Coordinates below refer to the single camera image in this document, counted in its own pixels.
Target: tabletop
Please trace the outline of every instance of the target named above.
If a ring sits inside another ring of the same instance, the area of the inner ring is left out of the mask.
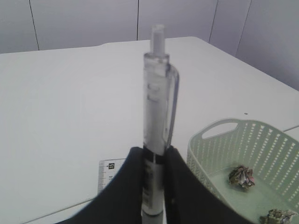
[[[99,161],[142,146],[142,56],[149,49],[149,41],[135,41],[0,55],[0,223],[95,197]],[[180,73],[172,144],[183,158],[191,136],[219,119],[256,119],[281,130],[299,124],[299,92],[280,81],[196,37],[167,39],[166,52]]]

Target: basket hole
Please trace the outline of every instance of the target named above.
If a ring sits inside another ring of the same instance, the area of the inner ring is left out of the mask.
[[[218,125],[203,133],[202,138],[208,139],[224,133],[232,132],[237,128],[237,126],[238,126],[237,123],[226,123],[226,124]]]

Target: white basket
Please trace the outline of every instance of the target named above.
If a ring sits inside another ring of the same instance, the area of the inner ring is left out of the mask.
[[[232,131],[202,138],[210,129],[226,123],[237,126]],[[207,189],[231,207],[232,203],[210,177],[240,164],[252,168],[254,177],[282,197],[290,209],[299,212],[299,142],[292,137],[263,122],[225,119],[204,128],[189,142],[187,165],[190,170]]]

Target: black holder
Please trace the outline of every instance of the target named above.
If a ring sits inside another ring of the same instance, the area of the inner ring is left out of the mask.
[[[115,178],[75,216],[58,224],[142,224],[143,161],[131,148]],[[231,210],[194,176],[171,147],[165,152],[164,197],[168,224],[253,224]]]

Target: pen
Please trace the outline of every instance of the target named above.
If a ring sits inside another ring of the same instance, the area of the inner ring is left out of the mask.
[[[152,28],[151,52],[144,55],[143,148],[145,172],[142,223],[163,221],[164,153],[171,144],[177,105],[178,71],[165,54],[164,26]]]

